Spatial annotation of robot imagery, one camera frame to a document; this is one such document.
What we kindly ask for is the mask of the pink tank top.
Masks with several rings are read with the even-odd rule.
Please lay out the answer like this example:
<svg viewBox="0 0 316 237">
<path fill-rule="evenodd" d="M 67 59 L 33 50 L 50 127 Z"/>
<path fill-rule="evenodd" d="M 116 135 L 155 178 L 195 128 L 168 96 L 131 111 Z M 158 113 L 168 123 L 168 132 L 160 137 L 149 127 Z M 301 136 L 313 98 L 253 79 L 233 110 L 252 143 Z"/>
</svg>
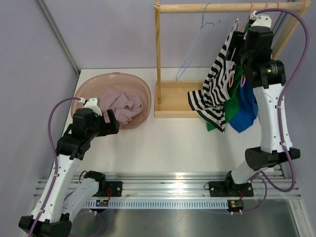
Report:
<svg viewBox="0 0 316 237">
<path fill-rule="evenodd" d="M 106 89 L 99 99 L 105 122 L 110 122 L 107 110 L 113 110 L 116 120 L 124 125 L 143 110 L 142 100 L 137 94 Z"/>
</svg>

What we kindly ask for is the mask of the light blue wire hanger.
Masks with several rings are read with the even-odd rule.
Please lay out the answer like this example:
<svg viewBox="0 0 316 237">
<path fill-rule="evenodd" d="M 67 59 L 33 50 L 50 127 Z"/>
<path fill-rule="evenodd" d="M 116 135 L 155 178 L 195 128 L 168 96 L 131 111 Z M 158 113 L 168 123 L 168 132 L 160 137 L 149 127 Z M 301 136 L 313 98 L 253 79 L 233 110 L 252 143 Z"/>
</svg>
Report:
<svg viewBox="0 0 316 237">
<path fill-rule="evenodd" d="M 208 2 L 205 7 L 202 10 L 202 14 L 201 14 L 201 22 L 200 22 L 200 28 L 198 33 L 196 34 L 195 38 L 192 41 L 192 44 L 186 54 L 186 57 L 183 61 L 183 64 L 179 67 L 176 76 L 175 76 L 175 80 L 178 81 L 182 75 L 184 74 L 184 72 L 187 70 L 187 68 L 191 65 L 191 63 L 195 60 L 195 58 L 199 55 L 199 53 L 202 51 L 202 49 L 204 48 L 204 46 L 206 45 L 206 43 L 210 40 L 210 38 L 213 36 L 213 34 L 217 31 L 217 29 L 220 27 L 221 25 L 221 20 L 217 20 L 216 22 L 205 22 L 204 21 L 204 15 L 206 13 L 206 9 L 207 7 L 211 4 L 211 2 Z M 196 44 L 196 41 L 198 40 L 198 38 L 200 37 L 200 35 L 202 34 L 202 32 L 204 31 L 205 27 L 211 25 L 211 30 L 210 33 L 208 34 L 208 36 L 206 37 L 206 39 L 203 41 L 203 43 L 201 44 L 201 46 L 197 49 L 197 51 L 192 55 L 192 51 L 193 48 Z"/>
</svg>

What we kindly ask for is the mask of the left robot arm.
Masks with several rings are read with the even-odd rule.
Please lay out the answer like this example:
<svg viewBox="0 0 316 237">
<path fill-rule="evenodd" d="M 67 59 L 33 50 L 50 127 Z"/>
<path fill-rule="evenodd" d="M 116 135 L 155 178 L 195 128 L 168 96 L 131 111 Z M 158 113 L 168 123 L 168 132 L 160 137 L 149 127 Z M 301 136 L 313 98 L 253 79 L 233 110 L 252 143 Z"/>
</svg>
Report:
<svg viewBox="0 0 316 237">
<path fill-rule="evenodd" d="M 119 132 L 114 112 L 108 110 L 107 114 L 109 122 L 90 108 L 76 110 L 73 122 L 53 148 L 54 166 L 38 204 L 19 221 L 19 228 L 30 237 L 69 236 L 73 220 L 88 199 L 100 197 L 108 190 L 105 174 L 89 171 L 80 186 L 66 194 L 92 140 Z"/>
</svg>

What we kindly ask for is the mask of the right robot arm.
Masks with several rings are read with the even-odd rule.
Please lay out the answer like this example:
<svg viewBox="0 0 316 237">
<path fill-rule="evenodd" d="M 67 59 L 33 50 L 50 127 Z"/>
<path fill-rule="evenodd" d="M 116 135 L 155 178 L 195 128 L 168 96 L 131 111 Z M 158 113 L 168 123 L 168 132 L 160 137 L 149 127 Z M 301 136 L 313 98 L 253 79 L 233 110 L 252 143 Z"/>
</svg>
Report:
<svg viewBox="0 0 316 237">
<path fill-rule="evenodd" d="M 288 136 L 284 103 L 279 102 L 286 83 L 284 64 L 271 58 L 274 34 L 269 27 L 234 31 L 226 58 L 242 65 L 259 109 L 261 145 L 245 150 L 245 161 L 229 171 L 224 181 L 208 183 L 211 197 L 253 197 L 251 179 L 259 172 L 298 159 L 300 150 Z"/>
</svg>

